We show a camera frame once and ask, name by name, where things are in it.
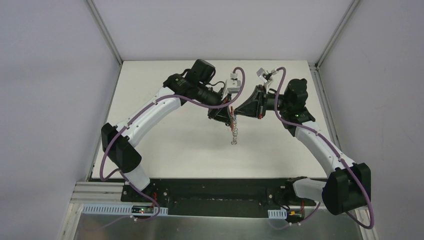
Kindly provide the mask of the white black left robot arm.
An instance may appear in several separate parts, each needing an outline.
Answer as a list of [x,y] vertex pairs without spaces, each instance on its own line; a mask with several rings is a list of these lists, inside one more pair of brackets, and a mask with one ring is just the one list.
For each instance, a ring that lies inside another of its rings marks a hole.
[[151,181],[142,167],[142,156],[136,146],[164,117],[189,102],[206,108],[210,119],[230,124],[232,95],[239,95],[243,81],[233,71],[224,86],[215,91],[210,85],[215,73],[215,66],[197,59],[183,73],[170,75],[137,112],[115,125],[107,122],[101,127],[103,157],[100,168],[103,169],[106,159],[110,159],[124,179],[133,185],[133,195],[140,202],[149,201],[153,189],[149,186]]

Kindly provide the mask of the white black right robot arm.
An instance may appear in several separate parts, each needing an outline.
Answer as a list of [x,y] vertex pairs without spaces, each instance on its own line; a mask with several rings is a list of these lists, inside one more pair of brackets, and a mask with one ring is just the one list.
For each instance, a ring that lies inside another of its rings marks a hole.
[[371,170],[365,163],[356,163],[321,133],[316,119],[306,107],[307,80],[292,79],[284,93],[267,93],[258,85],[252,95],[234,113],[237,116],[262,119],[274,111],[289,133],[315,157],[327,179],[313,180],[306,176],[290,178],[285,184],[284,200],[296,205],[303,199],[324,204],[333,215],[360,207],[372,209]]

